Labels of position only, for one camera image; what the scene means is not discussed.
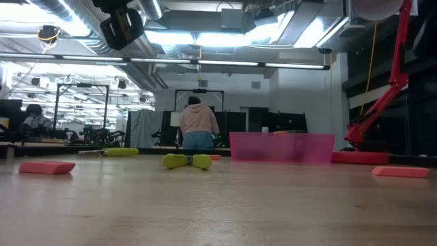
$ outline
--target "white wall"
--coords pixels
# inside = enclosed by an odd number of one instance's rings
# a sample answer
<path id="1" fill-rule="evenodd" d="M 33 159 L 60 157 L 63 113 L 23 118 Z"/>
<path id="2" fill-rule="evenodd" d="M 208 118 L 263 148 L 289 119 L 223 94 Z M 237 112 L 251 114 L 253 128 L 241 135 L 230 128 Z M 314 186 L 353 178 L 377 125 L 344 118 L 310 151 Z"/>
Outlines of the white wall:
<path id="1" fill-rule="evenodd" d="M 162 74 L 170 90 L 156 92 L 155 110 L 173 111 L 174 89 L 198 88 L 197 74 Z M 344 136 L 349 120 L 346 93 L 341 84 L 348 79 L 347 55 L 338 54 L 329 71 L 279 69 L 270 80 L 261 74 L 203 74 L 208 90 L 225 91 L 225 110 L 239 112 L 241 107 L 268 107 L 271 112 L 305 113 L 310 133 L 332 133 L 335 149 L 347 146 Z M 252 90 L 251 82 L 260 81 L 261 89 Z M 190 92 L 180 97 L 176 110 L 187 104 Z M 202 102 L 221 110 L 221 102 L 212 94 L 196 94 Z"/>
<path id="2" fill-rule="evenodd" d="M 197 74 L 162 74 L 161 77 L 170 87 L 169 90 L 156 91 L 155 110 L 173 111 L 175 89 L 197 89 Z M 268 107 L 269 80 L 264 79 L 262 74 L 233 74 L 230 77 L 227 74 L 203 74 L 202 79 L 208 80 L 207 90 L 224 90 L 225 91 L 225 110 L 240 112 L 241 107 Z M 260 90 L 252 90 L 252 81 L 261 82 Z M 192 92 L 179 92 L 176 109 L 183 110 L 187 104 L 188 97 Z M 215 106 L 216 111 L 221 111 L 220 93 L 196 94 L 200 100 L 209 105 Z"/>
<path id="3" fill-rule="evenodd" d="M 329 71 L 279 69 L 270 79 L 270 111 L 305 113 L 310 133 L 332 133 L 335 149 L 344 148 L 348 102 L 341 83 L 347 78 L 346 54 Z"/>

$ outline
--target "fluorescent light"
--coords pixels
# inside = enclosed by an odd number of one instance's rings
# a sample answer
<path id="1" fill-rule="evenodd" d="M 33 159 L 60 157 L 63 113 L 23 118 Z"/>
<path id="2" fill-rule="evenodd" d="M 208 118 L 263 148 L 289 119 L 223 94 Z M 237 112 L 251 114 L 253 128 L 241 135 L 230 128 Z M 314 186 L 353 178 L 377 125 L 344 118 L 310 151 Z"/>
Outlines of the fluorescent light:
<path id="1" fill-rule="evenodd" d="M 96 65 L 99 66 L 127 66 L 126 62 L 117 63 L 117 62 L 108 62 L 108 61 L 97 61 Z"/>
<path id="2" fill-rule="evenodd" d="M 145 31 L 149 42 L 160 45 L 194 44 L 194 38 L 188 32 Z"/>
<path id="3" fill-rule="evenodd" d="M 278 16 L 278 23 L 280 23 L 280 24 L 279 24 L 276 32 L 270 38 L 270 41 L 269 41 L 270 44 L 278 41 L 278 39 L 281 37 L 282 33 L 285 31 L 285 28 L 288 26 L 288 23 L 290 23 L 290 21 L 292 20 L 293 15 L 294 15 L 294 11 L 289 11 L 287 13 L 284 13 L 284 14 L 281 14 L 280 16 Z"/>
<path id="4" fill-rule="evenodd" d="M 250 45 L 243 34 L 232 33 L 201 33 L 197 44 L 210 47 L 240 47 Z"/>
<path id="5" fill-rule="evenodd" d="M 266 63 L 267 68 L 324 69 L 323 65 Z"/>
<path id="6" fill-rule="evenodd" d="M 101 94 L 101 93 L 89 93 L 88 95 L 90 95 L 90 96 L 106 96 L 106 94 Z M 127 94 L 109 94 L 109 96 L 124 96 L 124 95 L 129 96 L 129 93 L 127 93 Z"/>
<path id="7" fill-rule="evenodd" d="M 54 55 L 42 54 L 20 54 L 20 53 L 0 53 L 0 57 L 7 58 L 29 58 L 29 59 L 54 59 Z"/>
<path id="8" fill-rule="evenodd" d="M 311 48 L 317 44 L 318 40 L 323 37 L 323 21 L 316 17 L 313 22 L 305 29 L 296 43 L 294 48 Z"/>
<path id="9" fill-rule="evenodd" d="M 123 58 L 121 57 L 83 57 L 76 55 L 64 55 L 62 56 L 64 59 L 73 59 L 73 60 L 83 60 L 83 61 L 101 61 L 101 62 L 122 62 Z"/>
<path id="10" fill-rule="evenodd" d="M 229 66 L 257 66 L 257 62 L 249 61 L 209 61 L 209 60 L 199 60 L 201 65 L 229 65 Z"/>
<path id="11" fill-rule="evenodd" d="M 188 59 L 131 58 L 132 62 L 152 62 L 157 64 L 190 64 Z"/>
<path id="12" fill-rule="evenodd" d="M 349 21 L 349 17 L 344 18 L 337 26 L 334 27 L 324 38 L 322 38 L 315 46 L 320 47 L 322 46 L 326 41 L 328 41 L 332 36 L 334 36 L 335 33 L 337 33 L 340 28 L 342 28 L 347 22 Z"/>
<path id="13" fill-rule="evenodd" d="M 259 27 L 255 27 L 251 31 L 247 32 L 244 36 L 252 43 L 253 41 L 262 41 L 270 38 L 278 28 L 278 23 L 265 24 Z"/>

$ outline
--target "seated person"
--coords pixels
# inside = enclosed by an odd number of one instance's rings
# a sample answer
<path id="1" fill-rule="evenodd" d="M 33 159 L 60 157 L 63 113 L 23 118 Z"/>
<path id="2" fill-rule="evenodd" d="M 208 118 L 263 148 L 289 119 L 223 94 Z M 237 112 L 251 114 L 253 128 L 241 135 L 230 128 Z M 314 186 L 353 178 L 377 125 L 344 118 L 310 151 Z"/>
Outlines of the seated person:
<path id="1" fill-rule="evenodd" d="M 188 99 L 188 107 L 182 112 L 180 130 L 184 136 L 182 147 L 185 150 L 213 150 L 213 136 L 219 134 L 216 116 L 196 96 Z"/>
<path id="2" fill-rule="evenodd" d="M 22 131 L 36 129 L 40 126 L 49 129 L 52 128 L 53 123 L 42 115 L 42 108 L 40 105 L 29 105 L 26 108 L 26 112 L 29 113 L 30 116 L 27 117 L 21 125 Z"/>

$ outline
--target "person's hair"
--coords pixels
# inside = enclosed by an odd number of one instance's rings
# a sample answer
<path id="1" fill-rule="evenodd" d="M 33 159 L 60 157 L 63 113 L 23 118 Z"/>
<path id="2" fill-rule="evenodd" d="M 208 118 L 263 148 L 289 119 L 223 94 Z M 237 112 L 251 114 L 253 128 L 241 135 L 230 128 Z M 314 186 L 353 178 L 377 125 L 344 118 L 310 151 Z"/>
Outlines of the person's hair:
<path id="1" fill-rule="evenodd" d="M 196 96 L 190 96 L 188 98 L 188 105 L 199 104 L 199 103 L 200 103 L 200 99 Z"/>
<path id="2" fill-rule="evenodd" d="M 42 113 L 42 108 L 40 105 L 29 105 L 26 108 L 26 112 L 27 113 L 34 113 L 36 115 L 41 115 Z"/>

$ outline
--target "blue jeans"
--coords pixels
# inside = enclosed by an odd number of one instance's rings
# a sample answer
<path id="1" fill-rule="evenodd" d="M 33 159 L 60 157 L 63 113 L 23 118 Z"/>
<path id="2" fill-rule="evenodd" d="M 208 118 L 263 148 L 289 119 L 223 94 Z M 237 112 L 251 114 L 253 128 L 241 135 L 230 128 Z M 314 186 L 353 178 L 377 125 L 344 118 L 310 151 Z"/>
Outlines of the blue jeans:
<path id="1" fill-rule="evenodd" d="M 214 139 L 209 132 L 185 133 L 182 147 L 184 150 L 213 150 Z"/>

